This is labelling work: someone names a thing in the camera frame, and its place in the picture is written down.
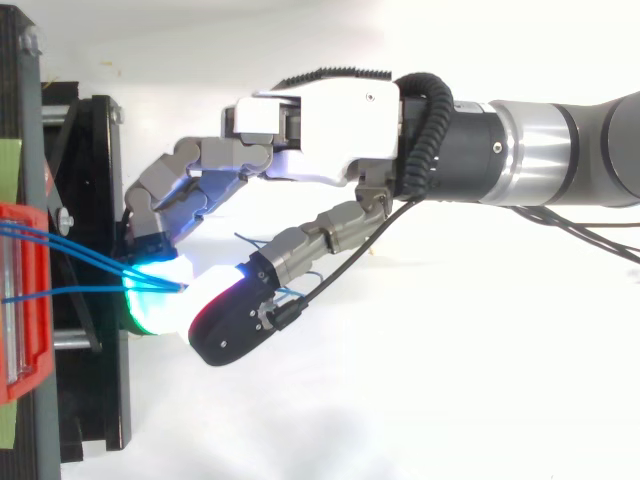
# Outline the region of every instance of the black cable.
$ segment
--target black cable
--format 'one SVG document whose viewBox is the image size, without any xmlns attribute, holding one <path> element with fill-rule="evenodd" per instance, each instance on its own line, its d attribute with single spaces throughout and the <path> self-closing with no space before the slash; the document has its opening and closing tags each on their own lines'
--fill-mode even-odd
<svg viewBox="0 0 640 480">
<path fill-rule="evenodd" d="M 602 235 L 599 235 L 595 232 L 592 232 L 591 230 L 577 224 L 577 223 L 573 223 L 571 220 L 568 220 L 560 215 L 558 215 L 556 212 L 554 212 L 553 210 L 548 209 L 547 207 L 530 207 L 531 210 L 533 210 L 534 213 L 537 213 L 538 215 L 541 216 L 547 216 L 548 218 L 551 218 L 553 221 L 562 224 L 568 228 L 571 228 L 573 231 L 577 231 L 580 234 L 582 234 L 585 237 L 589 237 L 592 240 L 595 241 L 599 241 L 605 245 L 608 245 L 610 247 L 613 247 L 617 250 L 620 251 L 628 251 L 628 250 L 635 250 L 635 251 L 640 251 L 640 249 L 637 249 L 636 247 L 630 247 L 628 245 L 623 245 L 621 243 L 618 242 L 614 242 L 613 240 L 610 240 L 608 238 L 603 237 Z"/>
<path fill-rule="evenodd" d="M 428 101 L 424 125 L 401 165 L 397 192 L 403 200 L 423 200 L 432 186 L 435 158 L 449 129 L 453 95 L 449 87 L 431 73 L 412 73 L 395 83 L 403 97 L 424 96 Z"/>
<path fill-rule="evenodd" d="M 638 228 L 640 223 L 576 223 L 584 228 Z"/>
<path fill-rule="evenodd" d="M 329 275 L 326 279 L 324 279 L 320 283 L 320 285 L 318 285 L 316 288 L 311 290 L 311 292 L 309 292 L 303 299 L 299 300 L 300 310 L 303 310 L 304 308 L 306 308 L 309 305 L 309 302 L 311 302 L 311 300 L 313 300 L 322 292 L 324 292 L 329 287 L 329 285 L 331 285 L 338 278 L 340 278 L 340 276 L 344 272 L 346 272 L 349 269 L 349 267 L 351 267 L 354 263 L 356 263 L 356 261 L 362 255 L 364 255 L 367 252 L 367 250 L 369 250 L 369 248 L 371 248 L 371 245 L 373 245 L 375 241 L 378 238 L 380 238 L 380 235 L 382 235 L 385 232 L 385 230 L 391 226 L 393 222 L 395 222 L 398 218 L 400 218 L 404 213 L 406 213 L 410 208 L 412 208 L 416 204 L 417 202 L 415 201 L 407 202 L 399 210 L 397 210 L 393 215 L 387 218 L 387 220 L 385 220 L 385 222 L 382 225 L 380 225 L 371 234 L 371 236 L 362 245 L 360 245 L 360 248 L 358 248 L 355 252 L 353 252 L 351 256 L 342 265 L 340 265 L 331 275 Z"/>
<path fill-rule="evenodd" d="M 561 230 L 586 243 L 589 243 L 590 245 L 593 245 L 594 247 L 600 248 L 633 263 L 640 264 L 640 257 L 631 253 L 631 250 L 640 252 L 639 248 L 623 245 L 598 235 L 597 233 L 589 230 L 583 224 L 574 223 L 558 215 L 547 207 L 509 207 L 509 209 L 529 221 L 540 225 L 560 228 Z"/>
</svg>

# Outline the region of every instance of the robotic hand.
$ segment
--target robotic hand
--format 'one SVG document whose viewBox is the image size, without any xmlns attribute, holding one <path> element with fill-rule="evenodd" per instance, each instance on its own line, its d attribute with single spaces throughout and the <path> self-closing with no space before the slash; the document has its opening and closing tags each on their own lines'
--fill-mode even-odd
<svg viewBox="0 0 640 480">
<path fill-rule="evenodd" d="M 322 69 L 242 98 L 224 111 L 221 137 L 180 140 L 126 192 L 127 253 L 139 263 L 175 257 L 176 242 L 251 177 L 357 182 L 356 200 L 281 232 L 195 315 L 189 341 L 210 365 L 291 324 L 353 261 L 281 306 L 278 288 L 325 254 L 360 247 L 355 260 L 418 201 L 620 207 L 640 199 L 640 94 L 593 107 L 484 105 L 454 101 L 430 74 L 390 80 Z M 391 215 L 394 198 L 407 203 Z"/>
</svg>

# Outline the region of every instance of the glowing light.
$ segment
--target glowing light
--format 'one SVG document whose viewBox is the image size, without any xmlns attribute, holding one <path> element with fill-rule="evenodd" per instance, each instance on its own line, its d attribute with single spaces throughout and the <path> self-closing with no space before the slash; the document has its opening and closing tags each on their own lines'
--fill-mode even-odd
<svg viewBox="0 0 640 480">
<path fill-rule="evenodd" d="M 173 260 L 134 265 L 134 269 L 178 283 L 190 284 L 193 280 L 193 265 L 181 255 Z M 130 278 L 124 278 L 125 287 L 148 287 Z M 173 303 L 180 294 L 155 292 L 126 292 L 129 311 L 137 326 L 146 333 L 160 335 L 172 333 L 176 329 L 176 318 L 173 318 Z"/>
<path fill-rule="evenodd" d="M 127 292 L 129 310 L 136 324 L 146 333 L 161 335 L 179 333 L 188 343 L 191 323 L 211 300 L 244 278 L 231 265 L 215 265 L 193 279 L 193 266 L 184 256 L 166 262 L 135 265 L 134 268 L 149 275 L 189 284 L 181 293 Z M 131 279 L 124 285 L 147 286 Z"/>
</svg>

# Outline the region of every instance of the white wall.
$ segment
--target white wall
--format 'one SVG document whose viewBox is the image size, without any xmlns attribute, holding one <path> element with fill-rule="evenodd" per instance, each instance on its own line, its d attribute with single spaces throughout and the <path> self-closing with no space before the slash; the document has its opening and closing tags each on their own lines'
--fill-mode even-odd
<svg viewBox="0 0 640 480">
<path fill-rule="evenodd" d="M 217 134 L 238 96 L 318 66 L 433 71 L 463 100 L 589 104 L 640 89 L 618 0 L 18 3 L 45 37 L 44 80 L 124 106 L 125 184 L 178 138 Z M 351 195 L 256 182 L 182 249 L 200 270 L 235 264 L 251 249 L 233 231 L 268 238 Z M 374 253 L 231 366 L 207 367 L 175 337 L 133 340 L 133 441 L 89 445 L 64 478 L 640 476 L 640 270 L 481 206 L 421 205 Z"/>
</svg>

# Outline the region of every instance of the coiled black cable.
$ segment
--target coiled black cable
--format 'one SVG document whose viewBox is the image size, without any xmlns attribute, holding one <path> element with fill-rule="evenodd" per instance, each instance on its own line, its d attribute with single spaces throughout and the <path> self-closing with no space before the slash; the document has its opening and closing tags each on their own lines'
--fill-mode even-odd
<svg viewBox="0 0 640 480">
<path fill-rule="evenodd" d="M 412 73 L 395 82 L 403 97 L 423 96 L 428 100 L 424 125 L 401 167 L 400 200 L 424 200 L 432 185 L 436 157 L 444 140 L 451 113 L 453 96 L 449 87 L 431 73 Z"/>
</svg>

